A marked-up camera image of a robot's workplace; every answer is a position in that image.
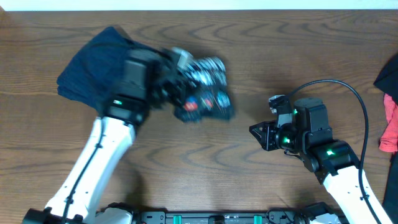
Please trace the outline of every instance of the green connector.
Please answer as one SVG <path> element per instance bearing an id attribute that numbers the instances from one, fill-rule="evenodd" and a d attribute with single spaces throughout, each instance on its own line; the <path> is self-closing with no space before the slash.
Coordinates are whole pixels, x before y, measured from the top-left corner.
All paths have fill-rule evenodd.
<path id="1" fill-rule="evenodd" d="M 174 215 L 174 216 L 173 216 L 173 224 L 182 224 L 182 217 L 181 217 L 181 215 Z"/>
<path id="2" fill-rule="evenodd" d="M 254 216 L 254 224 L 262 224 L 262 216 L 261 215 Z"/>

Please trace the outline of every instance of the navy towel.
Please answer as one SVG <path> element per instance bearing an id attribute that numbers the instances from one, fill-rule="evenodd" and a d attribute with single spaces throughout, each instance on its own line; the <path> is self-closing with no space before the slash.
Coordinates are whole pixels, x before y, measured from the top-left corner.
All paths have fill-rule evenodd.
<path id="1" fill-rule="evenodd" d="M 390 95 L 398 104 L 398 54 L 386 63 L 373 85 Z"/>
<path id="2" fill-rule="evenodd" d="M 79 50 L 58 77 L 58 94 L 100 112 L 100 103 L 123 74 L 127 51 L 134 48 L 151 49 L 107 27 Z"/>

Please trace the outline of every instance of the wooden table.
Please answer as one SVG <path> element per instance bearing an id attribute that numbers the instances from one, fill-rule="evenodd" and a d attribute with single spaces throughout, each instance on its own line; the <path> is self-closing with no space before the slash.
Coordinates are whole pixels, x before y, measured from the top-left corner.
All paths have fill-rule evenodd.
<path id="1" fill-rule="evenodd" d="M 85 43 L 120 25 L 153 47 L 183 47 L 225 63 L 237 115 L 183 124 L 168 107 L 152 112 L 121 159 L 101 206 L 128 202 L 175 210 L 267 210 L 333 198 L 303 164 L 265 152 L 249 134 L 274 119 L 267 99 L 321 78 L 343 80 L 368 107 L 365 170 L 382 201 L 390 155 L 382 92 L 373 86 L 398 50 L 396 11 L 10 12 L 0 22 L 0 222 L 20 223 L 62 185 L 96 111 L 57 95 L 58 75 Z M 363 114 L 348 89 L 319 84 L 334 137 L 361 153 Z"/>

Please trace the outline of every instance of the dark blue cloth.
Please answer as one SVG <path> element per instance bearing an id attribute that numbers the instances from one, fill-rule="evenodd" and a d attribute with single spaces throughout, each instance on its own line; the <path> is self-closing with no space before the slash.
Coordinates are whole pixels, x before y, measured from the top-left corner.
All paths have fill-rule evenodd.
<path id="1" fill-rule="evenodd" d="M 398 155 L 391 158 L 383 208 L 393 223 L 398 223 Z"/>
<path id="2" fill-rule="evenodd" d="M 386 63 L 373 85 L 390 95 L 398 104 L 398 54 Z"/>
<path id="3" fill-rule="evenodd" d="M 58 94 L 100 112 L 101 102 L 123 74 L 127 51 L 134 48 L 151 49 L 107 27 L 79 50 L 58 77 Z"/>

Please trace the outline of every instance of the white wall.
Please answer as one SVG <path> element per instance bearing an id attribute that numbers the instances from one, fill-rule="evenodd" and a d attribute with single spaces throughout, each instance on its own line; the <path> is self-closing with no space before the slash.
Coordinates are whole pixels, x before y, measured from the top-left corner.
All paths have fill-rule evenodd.
<path id="1" fill-rule="evenodd" d="M 398 9 L 398 0 L 0 0 L 0 6 L 6 11 Z"/>

